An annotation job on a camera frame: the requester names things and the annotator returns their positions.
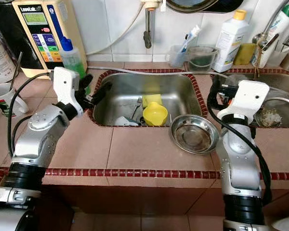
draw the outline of yellow bowl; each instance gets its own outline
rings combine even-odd
[[[157,102],[150,102],[144,109],[143,116],[147,125],[162,126],[167,120],[168,111]]]

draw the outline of sink basin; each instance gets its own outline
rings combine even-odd
[[[168,110],[165,126],[170,125],[170,116],[175,119],[184,114],[207,115],[199,91],[198,97],[196,96],[197,83],[192,75],[147,76],[117,73],[103,78],[101,86],[107,82],[112,83],[112,88],[93,110],[93,120],[102,126],[113,126],[120,116],[130,118],[137,99],[147,94],[161,94],[163,106]],[[142,116],[141,105],[133,120],[139,122]]]
[[[253,74],[249,74],[249,73],[237,73],[237,74],[243,74],[250,80],[253,79]],[[220,76],[218,77],[220,78],[221,84],[223,84],[225,82],[225,78],[220,77]],[[282,74],[282,73],[260,74],[259,78],[257,78],[256,80],[259,82],[266,83],[270,87],[270,91],[266,97],[267,99],[272,98],[272,97],[283,97],[283,98],[289,99],[289,75],[288,74]],[[275,101],[270,101],[269,104],[272,108],[283,108],[283,110],[285,109],[283,113],[285,113],[285,115],[289,115],[288,103],[275,100]],[[254,121],[251,125],[257,126],[258,124],[256,123],[256,121]],[[280,128],[289,128],[289,126],[281,125]]]

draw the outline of countertop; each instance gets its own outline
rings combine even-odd
[[[91,62],[90,65],[125,69],[170,68],[167,63]],[[92,92],[98,77],[104,72],[88,70],[88,73],[94,74]],[[211,86],[210,76],[195,75],[195,78],[206,101]],[[26,77],[20,73],[15,87],[25,80]],[[21,96],[28,103],[30,113],[57,102],[52,84],[46,79],[34,80]],[[208,119],[216,124],[210,115]],[[11,161],[6,144],[6,124],[7,119],[0,114],[0,171],[5,170]],[[19,134],[24,128],[25,125],[22,125]],[[83,117],[71,121],[59,140],[43,183],[220,187],[217,155],[194,155],[181,150],[171,141],[168,129],[100,127],[85,113]],[[256,143],[274,173],[272,187],[289,188],[289,128],[258,128]]]

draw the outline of display screen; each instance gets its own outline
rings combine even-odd
[[[27,25],[47,25],[44,13],[23,13]]]

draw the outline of white cord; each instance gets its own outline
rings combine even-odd
[[[101,51],[107,49],[108,47],[112,46],[112,45],[115,44],[120,38],[122,38],[122,37],[125,35],[125,33],[130,29],[130,27],[134,24],[134,22],[136,21],[136,19],[138,18],[139,14],[140,14],[140,11],[141,11],[142,8],[144,7],[144,4],[145,4],[144,2],[141,2],[140,6],[139,6],[139,9],[138,9],[138,12],[137,12],[137,14],[135,15],[135,17],[133,18],[131,24],[126,28],[126,30],[125,30],[116,40],[114,40],[114,41],[113,41],[112,43],[110,43],[108,46],[106,46],[106,47],[104,47],[104,48],[102,48],[102,49],[100,49],[100,50],[98,50],[98,51],[90,51],[90,52],[87,52],[86,55],[91,55],[91,54],[96,54],[96,53],[98,53],[98,52],[101,52]]]
[[[228,78],[228,76],[226,76],[224,74],[221,74],[218,72],[213,72],[213,71],[208,71],[208,72],[183,71],[183,72],[169,72],[169,73],[149,73],[149,72],[131,71],[131,70],[126,70],[126,69],[105,67],[105,66],[88,66],[88,69],[113,70],[113,71],[120,71],[120,72],[125,72],[125,73],[140,74],[140,75],[147,75],[147,76],[171,76],[171,75],[192,74],[192,75],[218,75],[218,76],[222,76],[224,78]]]

